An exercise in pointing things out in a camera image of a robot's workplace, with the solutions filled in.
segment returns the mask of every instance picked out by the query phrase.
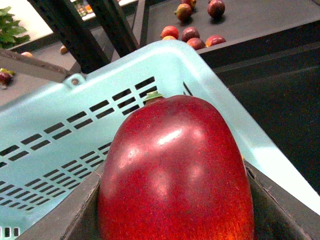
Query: light blue basket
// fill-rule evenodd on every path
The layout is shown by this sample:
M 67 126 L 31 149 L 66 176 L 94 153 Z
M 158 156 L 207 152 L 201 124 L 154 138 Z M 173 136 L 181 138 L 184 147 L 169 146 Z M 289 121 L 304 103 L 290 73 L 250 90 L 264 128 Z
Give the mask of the light blue basket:
M 94 171 L 120 124 L 154 90 L 213 104 L 245 158 L 311 206 L 309 184 L 199 55 L 181 41 L 159 41 L 0 108 L 0 240 L 15 239 Z

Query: basket hole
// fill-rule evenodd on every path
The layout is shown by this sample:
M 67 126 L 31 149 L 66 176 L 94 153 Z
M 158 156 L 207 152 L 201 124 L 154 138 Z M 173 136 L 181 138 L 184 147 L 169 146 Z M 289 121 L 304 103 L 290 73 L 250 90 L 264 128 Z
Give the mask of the basket hole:
M 50 141 L 44 140 L 44 141 L 32 146 L 31 149 L 35 151 L 35 150 L 38 150 L 39 148 L 44 147 L 45 145 L 48 145 L 49 143 L 50 143 Z
M 87 173 L 83 174 L 83 175 L 82 175 L 82 176 L 80 176 L 79 178 L 80 178 L 80 179 L 83 179 L 83 178 L 85 178 L 86 176 L 88 176 L 89 174 L 91 174 L 91 171 L 89 171 L 89 172 L 87 172 Z
M 113 113 L 114 111 L 115 111 L 115 110 L 114 110 L 113 108 L 109 108 L 108 110 L 105 110 L 105 111 L 97 114 L 97 115 L 96 115 L 96 118 L 97 118 L 97 119 L 101 119 L 101 118 L 103 118 L 103 117 L 105 117 L 105 116 Z
M 107 147 L 110 147 L 110 145 L 111 145 L 111 142 L 108 142 L 107 144 L 105 144 L 105 145 L 103 145 L 103 146 L 101 146 L 101 147 L 99 147 L 98 148 L 98 150 L 102 150 L 102 149 L 105 149 L 105 148 L 107 148 Z
M 4 201 L 3 203 L 1 203 L 0 205 L 4 206 L 4 205 L 7 205 L 7 204 L 12 203 L 12 202 L 13 202 L 12 200 L 7 200 L 7 201 Z
M 83 167 L 83 165 L 82 165 L 82 164 L 79 164 L 79 165 L 77 165 L 77 166 L 74 166 L 73 168 L 70 168 L 70 169 L 68 170 L 68 172 L 71 173 L 71 172 L 73 172 L 74 170 L 76 170 L 76 169 L 78 169 L 78 168 L 80 168 L 80 167 Z
M 49 199 L 49 198 L 47 198 L 47 199 L 45 199 L 45 200 L 43 200 L 43 201 L 41 201 L 41 202 L 37 203 L 37 205 L 39 206 L 39 205 L 41 205 L 41 204 L 44 204 L 44 203 L 48 202 L 49 200 L 50 200 L 50 199 Z
M 15 227 L 13 229 L 13 236 L 18 237 L 19 236 L 19 228 Z
M 190 89 L 188 88 L 188 86 L 186 85 L 185 82 L 183 82 L 183 86 L 184 86 L 185 90 L 188 92 L 188 94 L 190 94 L 190 96 L 193 96 Z
M 9 238 L 10 237 L 10 227 L 4 228 L 4 237 Z
M 89 118 L 89 119 L 87 119 L 87 120 L 85 120 L 83 122 L 78 123 L 77 125 L 74 126 L 74 128 L 75 129 L 80 129 L 80 128 L 83 128 L 84 126 L 86 126 L 86 125 L 88 125 L 88 124 L 90 124 L 92 122 L 93 122 L 93 120 L 91 118 Z
M 20 192 L 21 190 L 22 190 L 22 188 L 19 187 L 19 188 L 15 189 L 15 190 L 13 190 L 13 191 L 11 191 L 11 192 L 8 192 L 6 195 L 7 195 L 7 196 L 11 196 L 11 195 L 13 195 L 13 194 L 16 194 L 17 192 Z
M 70 178 L 71 178 L 70 176 L 67 176 L 67 177 L 65 177 L 65 178 L 57 181 L 56 183 L 57 183 L 57 184 L 61 184 L 61 183 L 65 182 L 65 181 L 69 180 Z
M 139 108 L 139 105 L 134 105 L 134 106 L 128 108 L 127 110 L 123 111 L 122 114 L 127 115 L 127 114 L 137 110 L 138 108 Z
M 148 78 L 148 79 L 146 79 L 146 80 L 138 83 L 137 85 L 135 85 L 135 89 L 137 89 L 137 90 L 142 89 L 143 87 L 145 87 L 145 86 L 153 83 L 154 81 L 156 81 L 156 80 L 155 80 L 155 78 L 152 76 L 152 77 L 150 77 L 150 78 Z
M 52 133 L 53 131 L 60 129 L 62 127 L 64 127 L 65 125 L 62 122 L 59 122 L 51 127 L 48 127 L 46 130 L 44 130 L 45 133 L 49 134 Z
M 53 195 L 52 197 L 55 198 L 55 197 L 58 197 L 59 195 L 61 194 L 64 194 L 66 191 L 61 191 L 61 192 L 58 192 L 57 194 Z
M 95 154 L 95 153 L 96 153 L 95 151 L 88 152 L 85 155 L 81 156 L 80 159 L 85 159 L 86 157 L 89 157 L 89 156 L 91 156 L 92 154 Z
M 75 164 L 76 162 L 77 162 L 76 160 L 70 161 L 67 164 L 63 165 L 62 168 L 66 169 L 67 167 L 70 167 L 72 164 Z
M 53 189 L 53 190 L 51 190 L 50 192 L 47 192 L 46 194 L 47 194 L 47 195 L 50 195 L 50 194 L 55 193 L 55 192 L 58 191 L 58 190 L 60 190 L 60 188 Z
M 27 195 L 27 194 L 29 194 L 29 193 L 30 193 L 30 191 L 25 191 L 25 192 L 20 193 L 19 195 L 15 196 L 14 198 L 15 198 L 15 199 L 19 199 L 19 198 L 21 198 L 21 197 L 23 197 L 23 196 L 25 196 L 25 195 Z
M 14 187 L 14 185 L 10 184 L 10 185 L 8 185 L 8 186 L 6 186 L 4 188 L 1 188 L 0 189 L 0 193 L 3 193 L 3 192 L 5 192 L 5 191 L 7 191 L 7 190 L 9 190 L 9 189 L 11 189 L 13 187 Z
M 91 163 L 92 161 L 94 161 L 94 160 L 96 160 L 96 159 L 98 159 L 98 158 L 100 158 L 100 156 L 95 156 L 95 157 L 90 158 L 89 160 L 85 161 L 85 163 L 86 163 L 86 164 Z
M 30 196 L 27 196 L 26 198 L 22 199 L 22 201 L 28 201 L 29 199 L 34 198 L 35 196 L 37 196 L 37 194 L 31 194 Z
M 77 171 L 77 172 L 74 173 L 73 175 L 77 176 L 77 175 L 79 175 L 79 174 L 81 174 L 81 173 L 83 173 L 83 172 L 85 172 L 85 171 L 87 171 L 87 170 L 88 170 L 88 168 L 81 169 L 80 171 Z
M 118 107 L 121 109 L 121 108 L 123 108 L 123 107 L 125 107 L 125 106 L 127 106 L 127 105 L 129 105 L 129 104 L 131 104 L 133 102 L 135 102 L 135 101 L 136 101 L 136 99 L 134 97 L 131 97 L 128 100 L 125 100 L 125 101 L 119 103 Z
M 84 111 L 82 111 L 82 112 L 77 113 L 76 115 L 73 115 L 73 116 L 69 117 L 69 118 L 67 119 L 67 121 L 68 121 L 69 123 L 72 123 L 72 122 L 74 122 L 74 121 L 76 121 L 76 120 L 78 120 L 78 119 L 80 119 L 80 118 L 82 118 L 82 117 L 84 117 L 84 116 L 86 116 L 86 115 L 87 115 L 87 114 L 86 114 Z
M 59 170 L 58 169 L 55 169 L 55 170 L 53 170 L 53 171 L 50 171 L 50 172 L 48 172 L 48 173 L 46 173 L 45 175 L 43 175 L 45 178 L 47 178 L 47 177 L 50 177 L 52 174 L 55 174 L 55 173 L 57 173 L 57 172 L 59 172 Z
M 35 180 L 32 180 L 31 182 L 28 182 L 27 184 L 25 184 L 26 187 L 30 187 L 33 184 L 36 184 L 37 182 L 41 181 L 40 178 L 37 178 Z
M 43 193 L 45 191 L 48 191 L 49 189 L 52 189 L 54 186 L 53 185 L 50 185 L 50 186 L 47 186 L 45 187 L 44 189 L 40 190 L 40 193 Z
M 92 168 L 93 168 L 93 167 L 95 167 L 95 166 L 97 166 L 97 165 L 101 164 L 103 161 L 104 161 L 104 160 L 97 161 L 97 162 L 95 162 L 94 164 L 90 165 L 90 167 L 92 167 Z
M 41 137 L 42 136 L 37 133 L 37 134 L 35 134 L 35 135 L 31 136 L 31 137 L 28 137 L 25 140 L 21 141 L 21 143 L 24 144 L 24 145 L 27 145 L 27 144 L 29 144 L 29 143 L 31 143 L 31 142 L 33 142 L 33 141 L 35 141 L 35 140 L 37 140 L 37 139 L 39 139 Z
M 8 148 L 6 148 L 5 150 L 0 151 L 0 156 L 5 156 L 9 153 L 12 153 L 13 151 L 19 149 L 19 147 L 17 145 L 12 145 Z
M 153 86 L 153 87 L 149 88 L 148 90 L 145 90 L 145 91 L 141 92 L 141 93 L 139 94 L 139 97 L 140 97 L 140 98 L 144 98 L 145 96 L 147 96 L 147 93 L 151 93 L 151 92 L 154 92 L 154 91 L 156 91 L 156 90 L 158 90 L 158 89 L 157 89 L 157 86 Z
M 70 133 L 72 133 L 72 131 L 69 130 L 69 129 L 67 129 L 67 130 L 64 130 L 64 131 L 62 131 L 62 132 L 54 135 L 52 138 L 55 139 L 55 140 L 58 140 L 58 139 L 64 137 L 65 135 L 68 135 L 68 134 L 70 134 Z
M 108 104 L 109 104 L 109 102 L 107 100 L 104 100 L 104 101 L 90 107 L 89 109 L 91 110 L 91 112 L 94 112 L 94 111 L 97 111 L 97 110 L 103 108 L 104 106 L 107 106 Z
M 54 180 L 56 180 L 56 179 L 58 179 L 58 178 L 61 178 L 61 177 L 64 176 L 64 175 L 66 175 L 66 174 L 62 172 L 62 173 L 60 173 L 60 174 L 58 174 L 58 175 L 50 178 L 50 180 L 51 180 L 51 181 L 54 181 Z
M 27 152 L 27 151 L 22 151 L 22 152 L 18 153 L 17 155 L 14 155 L 14 156 L 12 156 L 12 157 L 9 157 L 9 160 L 15 161 L 15 160 L 18 160 L 18 159 L 20 159 L 20 158 L 22 158 L 23 156 L 28 155 L 28 154 L 29 154 L 29 152 Z
M 112 99 L 113 99 L 114 101 L 117 101 L 117 100 L 119 100 L 119 99 L 121 99 L 121 98 L 123 98 L 124 96 L 127 96 L 127 95 L 129 95 L 129 94 L 131 94 L 131 90 L 128 88 L 128 89 L 126 89 L 126 90 L 124 90 L 124 91 L 122 91 L 122 92 L 119 92 L 118 94 L 114 95 L 114 96 L 112 97 Z

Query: green leaf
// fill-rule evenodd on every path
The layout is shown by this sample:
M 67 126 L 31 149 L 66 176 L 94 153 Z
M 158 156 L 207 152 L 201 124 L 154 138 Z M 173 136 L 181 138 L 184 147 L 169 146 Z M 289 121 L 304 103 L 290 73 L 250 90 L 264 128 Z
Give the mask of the green leaf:
M 0 42 L 4 43 L 15 43 L 15 39 L 13 36 L 8 34 L 0 34 Z
M 16 44 L 18 45 L 18 44 L 23 44 L 23 43 L 29 41 L 30 40 L 30 36 L 29 35 L 24 35 L 24 36 L 20 36 L 20 37 L 15 37 L 14 36 L 14 39 L 16 41 Z
M 19 35 L 19 34 L 23 34 L 25 33 L 27 30 L 23 27 L 23 26 L 17 26 L 17 27 L 13 27 L 11 29 L 8 29 L 7 31 L 5 31 L 7 34 L 10 34 L 12 36 L 14 35 Z
M 0 13 L 4 13 L 4 14 L 7 14 L 10 10 L 11 10 L 12 7 L 10 6 L 7 6 L 5 8 L 2 8 L 0 9 Z

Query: red fruit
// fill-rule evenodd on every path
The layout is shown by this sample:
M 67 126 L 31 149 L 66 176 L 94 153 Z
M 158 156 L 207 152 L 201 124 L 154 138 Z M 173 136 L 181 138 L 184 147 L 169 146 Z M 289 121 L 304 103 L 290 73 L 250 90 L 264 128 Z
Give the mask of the red fruit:
M 12 75 L 6 72 L 0 72 L 0 85 L 8 86 L 12 83 L 12 81 Z
M 223 117 L 193 96 L 152 100 L 110 146 L 98 194 L 101 238 L 253 240 L 250 186 Z
M 207 47 L 211 47 L 213 45 L 222 44 L 222 43 L 225 43 L 225 42 L 226 42 L 226 39 L 223 36 L 212 35 L 205 41 L 205 45 Z
M 193 37 L 191 39 L 189 39 L 186 44 L 188 44 L 189 46 L 193 47 L 194 50 L 199 50 L 199 49 L 203 49 L 206 47 L 204 41 L 202 41 L 200 38 L 196 38 Z
M 182 3 L 178 6 L 174 14 L 181 22 L 184 22 L 190 18 L 192 9 L 189 4 Z
M 208 14 L 214 18 L 219 19 L 222 17 L 226 10 L 225 3 L 222 0 L 212 0 L 208 5 Z
M 174 36 L 165 36 L 162 40 L 177 40 Z
M 175 26 L 166 26 L 161 33 L 161 38 L 163 39 L 166 36 L 173 36 L 174 38 L 179 38 L 179 31 Z
M 195 9 L 197 0 L 181 0 L 182 4 L 188 4 L 192 9 Z
M 183 30 L 181 40 L 188 42 L 188 40 L 192 38 L 200 38 L 200 34 L 195 27 L 190 26 Z

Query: basket slot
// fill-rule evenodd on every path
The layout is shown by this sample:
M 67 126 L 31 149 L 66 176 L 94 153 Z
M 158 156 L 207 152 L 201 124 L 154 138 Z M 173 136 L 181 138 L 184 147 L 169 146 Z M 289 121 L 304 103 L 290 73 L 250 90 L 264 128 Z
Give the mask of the basket slot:
M 73 164 L 75 164 L 77 161 L 76 160 L 73 160 L 73 161 L 70 161 L 70 162 L 68 162 L 67 164 L 65 164 L 65 165 L 63 165 L 63 166 L 61 166 L 63 169 L 66 169 L 67 167 L 70 167 L 71 165 L 73 165 Z
M 20 147 L 18 147 L 17 145 L 12 145 L 8 148 L 6 148 L 5 150 L 0 151 L 0 156 L 5 156 L 9 153 L 12 153 L 13 151 L 19 149 Z
M 42 138 L 42 136 L 39 133 L 37 133 L 37 134 L 30 136 L 30 137 L 26 138 L 25 140 L 21 141 L 21 143 L 24 145 L 27 145 L 27 144 L 32 143 L 33 141 L 35 141 L 39 138 Z
M 65 126 L 65 125 L 64 125 L 62 122 L 59 122 L 59 123 L 57 123 L 57 124 L 55 124 L 55 125 L 53 125 L 53 126 L 51 126 L 51 127 L 48 127 L 47 129 L 44 130 L 44 132 L 45 132 L 46 134 L 49 134 L 49 133 L 52 133 L 52 132 L 54 132 L 55 130 L 58 130 L 58 129 L 64 127 L 64 126 Z
M 193 94 L 191 93 L 190 89 L 188 88 L 188 86 L 186 85 L 185 82 L 183 82 L 183 86 L 184 86 L 186 92 L 187 92 L 190 96 L 193 96 Z
M 84 127 L 84 126 L 86 126 L 86 125 L 88 125 L 88 124 L 90 124 L 92 122 L 93 122 L 93 120 L 91 118 L 89 118 L 89 119 L 87 119 L 87 120 L 85 120 L 83 122 L 78 123 L 74 127 L 75 127 L 75 129 L 80 129 L 80 128 L 82 128 L 82 127 Z
M 81 156 L 81 157 L 79 157 L 80 159 L 85 159 L 85 158 L 87 158 L 87 157 L 89 157 L 89 156 L 91 156 L 92 154 L 95 154 L 96 152 L 95 151 L 91 151 L 91 152 L 88 152 L 88 153 L 86 153 L 85 155 L 83 155 L 83 156 Z
M 128 108 L 127 110 L 124 110 L 124 111 L 122 112 L 122 114 L 125 116 L 125 115 L 133 112 L 134 110 L 137 110 L 138 108 L 140 108 L 139 105 L 134 105 L 134 106 Z
M 157 90 L 158 90 L 157 86 L 153 86 L 153 87 L 151 87 L 151 88 L 149 88 L 149 89 L 141 92 L 141 93 L 139 94 L 139 97 L 142 99 L 142 98 L 144 98 L 145 96 L 147 96 L 147 93 L 154 92 L 154 91 L 157 91 Z
M 42 141 L 42 142 L 40 142 L 40 143 L 32 146 L 31 149 L 32 149 L 32 150 L 38 150 L 38 149 L 40 149 L 40 148 L 42 148 L 42 147 L 44 147 L 45 145 L 48 145 L 48 144 L 50 144 L 50 143 L 51 143 L 51 142 L 50 142 L 49 140 L 44 140 L 44 141 Z
M 55 170 L 52 170 L 52 171 L 46 173 L 46 174 L 43 175 L 43 176 L 44 176 L 45 178 L 47 178 L 47 177 L 50 177 L 52 174 L 55 174 L 55 173 L 57 173 L 57 172 L 59 172 L 59 170 L 58 170 L 58 169 L 55 169 Z
M 152 77 L 150 77 L 150 78 L 148 78 L 148 79 L 136 84 L 135 85 L 135 89 L 136 90 L 142 89 L 143 87 L 145 87 L 145 86 L 147 86 L 147 85 L 149 85 L 151 83 L 154 83 L 155 81 L 156 81 L 155 77 L 152 76 Z
M 104 100 L 102 102 L 99 102 L 96 105 L 93 105 L 92 107 L 89 107 L 89 109 L 91 110 L 91 112 L 95 112 L 95 111 L 107 106 L 108 104 L 109 104 L 109 102 L 107 100 Z
M 105 110 L 105 111 L 103 111 L 103 112 L 101 112 L 101 113 L 99 113 L 99 114 L 97 114 L 95 116 L 96 116 L 97 119 L 101 119 L 101 118 L 113 113 L 114 111 L 115 110 L 113 108 L 109 108 L 108 110 Z
M 112 97 L 112 99 L 113 99 L 114 101 L 117 101 L 117 100 L 119 100 L 119 99 L 121 99 L 121 98 L 123 98 L 123 97 L 125 97 L 125 96 L 127 96 L 127 95 L 129 95 L 129 94 L 131 94 L 131 93 L 132 93 L 131 90 L 128 88 L 128 89 L 126 89 L 126 90 L 124 90 L 124 91 L 122 91 L 122 92 L 119 92 L 118 94 L 114 95 L 114 96 Z
M 70 129 L 67 129 L 67 130 L 64 130 L 64 131 L 54 135 L 52 138 L 55 140 L 58 140 L 58 139 L 64 137 L 65 135 L 68 135 L 70 133 L 72 133 L 72 131 Z
M 12 156 L 12 157 L 9 157 L 9 160 L 10 160 L 10 161 L 15 161 L 15 160 L 18 160 L 18 159 L 20 159 L 20 158 L 22 158 L 23 156 L 28 155 L 28 154 L 29 154 L 28 151 L 22 151 L 22 152 L 14 155 L 14 156 Z
M 4 161 L 0 161 L 0 168 L 4 167 L 5 165 L 7 165 L 7 163 L 5 163 Z
M 101 147 L 98 147 L 98 150 L 102 150 L 102 149 L 105 149 L 105 148 L 107 148 L 107 147 L 110 147 L 110 145 L 111 145 L 111 142 L 109 142 L 109 143 L 107 143 L 107 144 L 105 144 L 105 145 L 103 145 L 103 146 L 101 146 Z
M 121 108 L 135 102 L 135 101 L 136 101 L 135 97 L 131 97 L 128 100 L 125 100 L 125 101 L 119 103 L 117 106 L 119 107 L 119 109 L 121 109 Z
M 86 115 L 87 115 L 86 112 L 82 111 L 82 112 L 77 113 L 76 115 L 73 115 L 73 116 L 69 117 L 69 118 L 67 119 L 67 121 L 68 121 L 69 123 L 72 123 L 72 122 L 74 122 L 74 121 L 76 121 L 76 120 L 78 120 L 78 119 L 80 119 L 80 118 L 83 118 L 83 117 L 86 116 Z

